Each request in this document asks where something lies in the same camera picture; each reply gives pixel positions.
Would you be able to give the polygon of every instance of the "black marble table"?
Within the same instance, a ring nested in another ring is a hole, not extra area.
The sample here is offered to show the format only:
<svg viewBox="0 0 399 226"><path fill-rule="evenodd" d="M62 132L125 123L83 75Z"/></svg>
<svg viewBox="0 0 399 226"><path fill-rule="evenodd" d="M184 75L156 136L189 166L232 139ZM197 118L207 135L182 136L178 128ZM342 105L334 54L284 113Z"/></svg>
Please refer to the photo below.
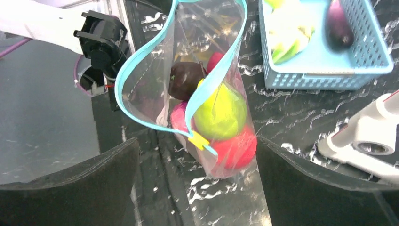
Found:
<svg viewBox="0 0 399 226"><path fill-rule="evenodd" d="M257 135L315 164L370 179L371 176L366 173L326 161L315 151L315 143L344 125L352 115L380 95L399 89L397 67L391 74L373 80L357 91L266 89L258 1L247 0L247 5L248 19L239 68ZM399 57L399 0L374 0L373 5L396 62ZM165 17L159 13L144 16L142 24L146 36L154 37L164 20ZM136 130L133 127L132 123L128 123L124 129ZM151 226L156 222L196 226L271 225L258 171L244 172L236 178L224 180L207 178L202 166L172 134L146 129L142 132L155 133L158 144L154 144L152 151L142 153L142 180L138 180L132 192L137 225ZM155 203L149 204L148 198L156 200ZM163 220L154 219L156 212Z"/></svg>

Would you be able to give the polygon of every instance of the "purple eggplant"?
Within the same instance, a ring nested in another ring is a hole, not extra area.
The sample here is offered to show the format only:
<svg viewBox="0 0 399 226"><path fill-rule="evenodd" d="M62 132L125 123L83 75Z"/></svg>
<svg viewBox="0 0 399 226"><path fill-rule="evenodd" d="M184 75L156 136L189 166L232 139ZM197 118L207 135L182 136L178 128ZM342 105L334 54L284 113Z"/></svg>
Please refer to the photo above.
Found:
<svg viewBox="0 0 399 226"><path fill-rule="evenodd" d="M353 31L339 0L331 0L328 8L326 36L334 50L348 49L353 45Z"/></svg>
<svg viewBox="0 0 399 226"><path fill-rule="evenodd" d="M169 80L169 95L188 101L198 83L207 76L202 62L178 62L172 66Z"/></svg>

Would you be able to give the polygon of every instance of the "blue basket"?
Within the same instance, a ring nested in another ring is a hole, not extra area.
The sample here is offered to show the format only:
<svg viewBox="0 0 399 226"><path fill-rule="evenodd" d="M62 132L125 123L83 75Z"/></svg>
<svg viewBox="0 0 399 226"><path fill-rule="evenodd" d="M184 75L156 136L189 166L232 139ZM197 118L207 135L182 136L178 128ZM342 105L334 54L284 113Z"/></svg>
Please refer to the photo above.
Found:
<svg viewBox="0 0 399 226"><path fill-rule="evenodd" d="M329 51L324 35L330 0L302 0L312 12L320 12L316 31L304 51L289 61L275 65L267 48L269 33L264 15L272 8L259 0L263 70L266 88L356 90L393 70L393 61L381 36L380 25L369 0L341 0L354 31L353 46L343 53Z"/></svg>

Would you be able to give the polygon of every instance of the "gray floor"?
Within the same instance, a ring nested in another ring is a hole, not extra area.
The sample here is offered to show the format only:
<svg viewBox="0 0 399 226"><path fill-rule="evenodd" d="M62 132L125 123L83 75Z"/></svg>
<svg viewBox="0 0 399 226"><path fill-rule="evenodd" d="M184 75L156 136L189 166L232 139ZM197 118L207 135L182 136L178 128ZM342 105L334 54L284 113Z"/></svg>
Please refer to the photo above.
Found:
<svg viewBox="0 0 399 226"><path fill-rule="evenodd" d="M0 51L18 40L0 40ZM77 57L33 40L0 60L0 184L99 155L91 100L73 84Z"/></svg>

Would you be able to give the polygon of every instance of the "round hole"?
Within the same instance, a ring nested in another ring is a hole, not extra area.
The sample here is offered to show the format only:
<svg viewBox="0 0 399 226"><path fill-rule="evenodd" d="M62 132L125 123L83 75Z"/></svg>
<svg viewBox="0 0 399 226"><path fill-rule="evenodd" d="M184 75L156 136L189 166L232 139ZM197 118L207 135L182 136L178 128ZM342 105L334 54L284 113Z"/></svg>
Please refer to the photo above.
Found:
<svg viewBox="0 0 399 226"><path fill-rule="evenodd" d="M359 151L364 151L369 154L376 154L376 155L381 155L388 152L388 149L386 147L374 143L358 144L357 149Z"/></svg>

